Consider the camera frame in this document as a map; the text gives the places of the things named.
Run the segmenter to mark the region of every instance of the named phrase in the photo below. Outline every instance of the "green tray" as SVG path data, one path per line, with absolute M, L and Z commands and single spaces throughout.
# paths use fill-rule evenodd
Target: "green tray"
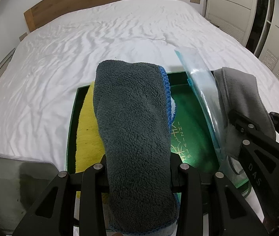
M 168 73 L 171 96 L 177 112 L 171 130 L 171 151 L 180 155 L 183 162 L 206 173 L 214 173 L 219 163 L 212 144 L 206 120 L 196 96 L 189 87 L 185 72 Z M 74 101 L 67 144 L 67 171 L 75 173 L 76 132 L 79 114 L 89 86 L 77 90 Z M 241 192 L 248 189 L 243 185 Z

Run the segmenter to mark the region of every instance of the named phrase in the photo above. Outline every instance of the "bolt head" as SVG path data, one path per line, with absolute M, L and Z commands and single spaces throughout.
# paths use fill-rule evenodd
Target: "bolt head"
M 187 163 L 182 163 L 180 164 L 180 168 L 182 168 L 183 170 L 187 170 L 188 168 L 190 168 L 190 166 Z
M 93 168 L 94 168 L 95 170 L 102 169 L 102 167 L 103 167 L 103 165 L 102 165 L 101 163 L 96 163 L 96 164 L 93 166 Z
M 67 172 L 66 171 L 60 171 L 59 173 L 58 173 L 58 176 L 59 177 L 65 177 L 67 175 Z
M 217 178 L 223 178 L 223 177 L 224 177 L 224 174 L 223 174 L 222 172 L 218 171 L 218 172 L 215 173 L 215 176 L 216 176 Z
M 249 144 L 250 144 L 250 141 L 247 140 L 247 139 L 245 139 L 245 140 L 242 141 L 242 143 L 243 143 L 244 145 L 249 145 Z

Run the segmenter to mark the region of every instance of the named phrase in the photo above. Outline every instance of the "wardrobe door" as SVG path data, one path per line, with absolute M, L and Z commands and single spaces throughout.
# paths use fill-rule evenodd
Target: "wardrobe door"
M 274 70 L 279 60 L 279 0 L 275 0 L 274 13 L 270 31 L 266 38 L 264 47 L 259 56 L 270 70 Z
M 246 46 L 256 4 L 257 0 L 208 0 L 206 18 Z
M 260 0 L 260 6 L 263 6 L 265 5 L 265 0 Z M 261 55 L 261 52 L 262 52 L 262 49 L 265 45 L 265 42 L 266 42 L 266 38 L 269 34 L 269 31 L 270 31 L 270 28 L 271 28 L 271 23 L 272 23 L 272 19 L 273 19 L 273 14 L 274 14 L 274 4 L 275 4 L 275 0 L 268 0 L 267 2 L 267 11 L 266 11 L 266 16 L 265 16 L 265 20 L 264 20 L 264 25 L 263 25 L 263 28 L 262 28 L 262 31 L 261 31 L 261 35 L 260 35 L 260 38 L 259 38 L 259 41 L 255 47 L 255 50 L 252 52 L 254 53 L 254 55 L 256 57 L 260 57 Z M 253 27 L 252 27 L 252 31 L 251 31 L 251 34 L 254 32 L 254 23 L 256 22 L 255 20 L 257 20 L 257 30 L 259 31 L 259 20 L 263 18 L 263 9 L 261 9 L 260 11 L 260 18 L 257 18 L 257 15 L 255 15 L 255 19 L 254 19 L 254 22 L 253 22 Z

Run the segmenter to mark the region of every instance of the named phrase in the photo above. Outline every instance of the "gray cloth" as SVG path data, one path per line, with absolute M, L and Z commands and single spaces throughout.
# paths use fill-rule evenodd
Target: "gray cloth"
M 109 224 L 141 234 L 174 223 L 178 207 L 171 192 L 171 135 L 159 67 L 101 62 L 93 105 L 107 158 Z
M 226 140 L 223 151 L 238 160 L 243 135 L 227 119 L 233 109 L 259 124 L 265 135 L 276 140 L 275 128 L 260 98 L 255 76 L 223 67 L 214 71 L 214 77 L 225 120 Z

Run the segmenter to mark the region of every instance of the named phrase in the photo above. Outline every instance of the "white duvet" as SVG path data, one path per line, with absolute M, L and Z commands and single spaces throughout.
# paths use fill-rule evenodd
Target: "white duvet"
M 279 81 L 233 37 L 178 0 L 123 0 L 63 15 L 30 33 L 0 78 L 0 153 L 52 162 L 65 170 L 78 87 L 105 59 L 183 71 L 174 49 L 198 49 L 211 70 L 257 77 L 268 111 L 279 112 Z

